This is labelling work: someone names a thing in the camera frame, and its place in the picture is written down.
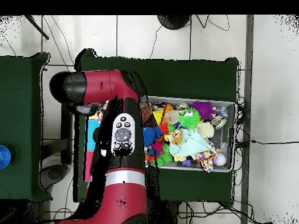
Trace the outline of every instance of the white ball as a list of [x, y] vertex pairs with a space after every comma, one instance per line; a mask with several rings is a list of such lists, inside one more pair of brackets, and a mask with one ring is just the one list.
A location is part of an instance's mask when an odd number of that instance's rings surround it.
[[223, 155], [222, 153], [218, 154], [214, 164], [218, 167], [222, 167], [223, 165], [225, 165], [227, 162], [227, 158], [225, 157], [225, 155]]

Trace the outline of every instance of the purple spiky toy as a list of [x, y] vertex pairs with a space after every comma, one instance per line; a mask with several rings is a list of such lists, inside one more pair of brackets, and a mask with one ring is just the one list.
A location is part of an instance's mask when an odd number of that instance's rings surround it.
[[191, 108], [197, 110], [201, 116], [202, 120], [212, 120], [212, 114], [215, 114], [216, 111], [212, 109], [211, 102], [199, 102], [196, 100]]

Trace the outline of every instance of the green tablecloth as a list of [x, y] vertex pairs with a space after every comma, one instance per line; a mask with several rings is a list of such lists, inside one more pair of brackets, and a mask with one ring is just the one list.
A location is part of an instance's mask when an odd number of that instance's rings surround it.
[[0, 169], [0, 199], [49, 200], [39, 185], [41, 158], [40, 74], [49, 58], [0, 57], [0, 144], [11, 163]]
[[[144, 82], [149, 96], [179, 97], [200, 100], [236, 102], [236, 58], [224, 62], [191, 60], [173, 61], [162, 59], [101, 58], [91, 49], [82, 52], [78, 69], [82, 71], [121, 69], [136, 71]], [[160, 169], [160, 195], [172, 201], [222, 201], [231, 203], [232, 172], [205, 173]], [[78, 198], [84, 199], [86, 183], [78, 179]]]

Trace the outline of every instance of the gray plastic bin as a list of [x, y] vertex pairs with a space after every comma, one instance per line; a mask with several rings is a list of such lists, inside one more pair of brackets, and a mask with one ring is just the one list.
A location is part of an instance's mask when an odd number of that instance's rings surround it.
[[[142, 102], [146, 102], [146, 98], [141, 98]], [[190, 106], [196, 100], [194, 99], [181, 99], [181, 98], [168, 98], [168, 97], [157, 97], [148, 96], [148, 102], [155, 104], [157, 102], [166, 102], [172, 106], [176, 106], [179, 103], [185, 102]], [[227, 101], [213, 101], [213, 100], [198, 100], [199, 102], [211, 102], [213, 107], [226, 107], [228, 110], [227, 123], [221, 129], [215, 129], [214, 136], [209, 138], [215, 145], [216, 149], [221, 149], [222, 153], [226, 156], [227, 162], [224, 166], [218, 167], [214, 165], [214, 172], [224, 172], [227, 173], [232, 170], [234, 166], [234, 149], [235, 149], [235, 139], [236, 139], [236, 127], [237, 127], [237, 105], [233, 102]], [[197, 170], [203, 171], [201, 165], [193, 160], [190, 167], [182, 166], [179, 162], [172, 162], [168, 164], [163, 164], [160, 169], [178, 169], [178, 170]]]

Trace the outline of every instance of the red robot arm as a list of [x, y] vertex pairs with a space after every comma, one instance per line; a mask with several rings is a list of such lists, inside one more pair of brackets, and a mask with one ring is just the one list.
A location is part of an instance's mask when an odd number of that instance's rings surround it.
[[[66, 219], [44, 224], [147, 224], [139, 95], [130, 73], [63, 72], [52, 78], [50, 90], [56, 100], [69, 106], [91, 108], [108, 100], [114, 103], [108, 105], [108, 114], [103, 117], [95, 150], [97, 160], [93, 160], [95, 166], [106, 167], [105, 189], [99, 210], [89, 219]], [[105, 156], [101, 155], [100, 149], [105, 149]], [[93, 176], [91, 183], [95, 183], [96, 179]]]

